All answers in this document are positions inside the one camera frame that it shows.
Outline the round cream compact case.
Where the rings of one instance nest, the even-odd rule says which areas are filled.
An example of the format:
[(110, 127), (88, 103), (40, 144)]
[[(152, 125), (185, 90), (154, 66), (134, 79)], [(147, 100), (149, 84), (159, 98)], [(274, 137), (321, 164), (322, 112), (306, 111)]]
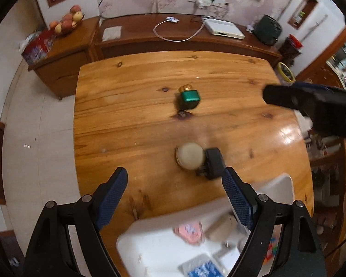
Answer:
[(195, 171), (204, 164), (205, 152), (201, 145), (190, 142), (177, 146), (175, 157), (181, 168)]

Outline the blue label plastic box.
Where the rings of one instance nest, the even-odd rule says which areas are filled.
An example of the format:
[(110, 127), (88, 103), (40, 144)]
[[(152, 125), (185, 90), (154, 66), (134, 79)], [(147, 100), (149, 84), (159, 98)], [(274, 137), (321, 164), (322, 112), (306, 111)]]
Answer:
[(200, 254), (177, 268), (188, 277), (224, 277), (225, 271), (207, 254)]

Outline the green perfume bottle gold cap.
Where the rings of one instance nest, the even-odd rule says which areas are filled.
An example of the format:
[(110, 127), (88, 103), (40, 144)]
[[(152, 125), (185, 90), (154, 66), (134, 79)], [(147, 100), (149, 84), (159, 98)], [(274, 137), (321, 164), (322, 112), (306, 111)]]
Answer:
[(195, 90), (190, 84), (185, 84), (179, 88), (179, 95), (177, 104), (180, 110), (195, 109), (201, 101), (199, 92)]

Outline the colourful puzzle cube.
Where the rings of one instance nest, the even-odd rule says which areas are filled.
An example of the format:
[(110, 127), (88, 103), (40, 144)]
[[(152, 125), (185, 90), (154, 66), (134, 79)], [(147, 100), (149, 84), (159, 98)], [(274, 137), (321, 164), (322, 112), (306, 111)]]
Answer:
[(277, 236), (273, 236), (271, 238), (269, 245), (268, 245), (267, 253), (266, 253), (264, 261), (263, 261), (264, 265), (269, 263), (276, 256), (278, 242), (279, 242), (279, 238)]

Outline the black plug adapter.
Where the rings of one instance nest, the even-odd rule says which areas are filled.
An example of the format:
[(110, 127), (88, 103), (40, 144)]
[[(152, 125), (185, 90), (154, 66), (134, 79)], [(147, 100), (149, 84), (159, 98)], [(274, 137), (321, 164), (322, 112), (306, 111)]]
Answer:
[(219, 148), (208, 148), (204, 150), (204, 162), (196, 170), (197, 176), (203, 176), (212, 180), (220, 178), (226, 168), (226, 164)]

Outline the white plastic tray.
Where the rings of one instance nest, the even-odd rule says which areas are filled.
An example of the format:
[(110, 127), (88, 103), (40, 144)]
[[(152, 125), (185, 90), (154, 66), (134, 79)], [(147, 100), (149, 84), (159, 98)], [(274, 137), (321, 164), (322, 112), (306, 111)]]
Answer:
[(227, 276), (249, 230), (227, 197), (177, 213), (136, 221), (117, 240), (129, 276), (184, 276), (189, 263), (208, 260)]

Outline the pink correction tape dispenser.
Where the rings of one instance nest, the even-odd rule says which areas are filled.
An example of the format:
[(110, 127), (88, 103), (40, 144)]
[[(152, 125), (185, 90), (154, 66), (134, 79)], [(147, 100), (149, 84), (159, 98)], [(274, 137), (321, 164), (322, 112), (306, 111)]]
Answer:
[(185, 243), (192, 246), (198, 246), (204, 241), (204, 232), (199, 221), (180, 224), (173, 228), (173, 232)]

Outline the yellow green round object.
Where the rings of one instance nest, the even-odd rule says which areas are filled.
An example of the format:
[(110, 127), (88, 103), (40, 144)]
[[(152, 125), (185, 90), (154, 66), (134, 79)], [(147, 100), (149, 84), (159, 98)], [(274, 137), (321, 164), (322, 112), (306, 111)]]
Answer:
[(276, 73), (281, 83), (292, 84), (296, 81), (292, 71), (282, 62), (278, 62), (276, 66)]

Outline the red lid jar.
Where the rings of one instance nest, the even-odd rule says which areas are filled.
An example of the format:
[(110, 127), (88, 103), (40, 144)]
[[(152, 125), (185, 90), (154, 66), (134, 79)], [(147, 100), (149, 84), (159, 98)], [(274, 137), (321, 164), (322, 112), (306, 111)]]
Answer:
[(289, 35), (278, 49), (281, 54), (281, 62), (288, 65), (301, 54), (302, 43), (293, 35)]

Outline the dark green bag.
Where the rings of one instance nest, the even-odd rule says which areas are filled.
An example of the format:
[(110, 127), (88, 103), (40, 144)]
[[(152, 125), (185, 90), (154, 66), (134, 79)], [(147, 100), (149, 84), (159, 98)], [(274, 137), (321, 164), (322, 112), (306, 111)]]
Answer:
[(263, 44), (274, 46), (282, 33), (281, 25), (272, 17), (264, 15), (256, 24), (253, 35)]

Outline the wooden sideboard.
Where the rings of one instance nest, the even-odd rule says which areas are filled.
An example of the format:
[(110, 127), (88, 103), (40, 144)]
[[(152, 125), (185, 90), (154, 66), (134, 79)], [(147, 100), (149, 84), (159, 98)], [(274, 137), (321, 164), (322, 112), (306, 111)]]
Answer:
[[(265, 59), (275, 66), (281, 59), (274, 46), (262, 44), (246, 28), (239, 26), (244, 40), (214, 36), (201, 20), (178, 14), (178, 23), (166, 23), (165, 14), (136, 14), (107, 19), (98, 17), (81, 22), (74, 31), (54, 40), (45, 59), (29, 66), (40, 80), (62, 99), (76, 92), (81, 66), (111, 57), (157, 51), (215, 51)], [(105, 28), (122, 26), (120, 39), (102, 41)]]

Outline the white router box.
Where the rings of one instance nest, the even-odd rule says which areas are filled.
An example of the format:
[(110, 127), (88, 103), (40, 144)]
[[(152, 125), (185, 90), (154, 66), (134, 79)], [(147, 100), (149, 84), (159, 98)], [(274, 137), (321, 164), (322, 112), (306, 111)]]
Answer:
[(214, 36), (224, 36), (239, 40), (245, 39), (245, 35), (240, 31), (240, 29), (234, 23), (228, 21), (213, 18), (206, 19), (205, 27)]

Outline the white paper card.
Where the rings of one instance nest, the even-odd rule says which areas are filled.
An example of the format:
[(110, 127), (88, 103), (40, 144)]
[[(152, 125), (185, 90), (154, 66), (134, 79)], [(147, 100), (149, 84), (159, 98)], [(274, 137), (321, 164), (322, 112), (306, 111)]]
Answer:
[(110, 41), (120, 39), (122, 32), (122, 26), (107, 27), (102, 34), (102, 41)]

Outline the red gift box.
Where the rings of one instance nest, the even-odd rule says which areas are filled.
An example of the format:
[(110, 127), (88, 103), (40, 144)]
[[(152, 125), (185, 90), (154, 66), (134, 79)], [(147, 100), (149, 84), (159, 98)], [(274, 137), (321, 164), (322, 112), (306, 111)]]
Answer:
[(18, 45), (18, 51), (29, 66), (45, 59), (51, 50), (55, 39), (53, 30), (44, 29), (29, 34)]

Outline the fruit bowl with peaches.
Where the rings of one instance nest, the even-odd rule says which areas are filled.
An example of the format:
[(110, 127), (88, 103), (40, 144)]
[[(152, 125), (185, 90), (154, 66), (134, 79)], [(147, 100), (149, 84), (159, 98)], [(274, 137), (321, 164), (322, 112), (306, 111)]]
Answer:
[(72, 6), (67, 14), (60, 21), (52, 21), (49, 24), (50, 31), (53, 31), (56, 36), (63, 36), (71, 33), (78, 25), (81, 24), (85, 14), (82, 8), (76, 4)]

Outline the white wall power strip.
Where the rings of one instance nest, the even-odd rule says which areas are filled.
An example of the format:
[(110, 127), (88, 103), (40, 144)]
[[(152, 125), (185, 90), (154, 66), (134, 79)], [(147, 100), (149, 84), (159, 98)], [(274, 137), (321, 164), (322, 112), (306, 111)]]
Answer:
[(188, 0), (188, 2), (194, 3), (199, 9), (208, 8), (210, 6), (223, 8), (228, 5), (225, 0)]

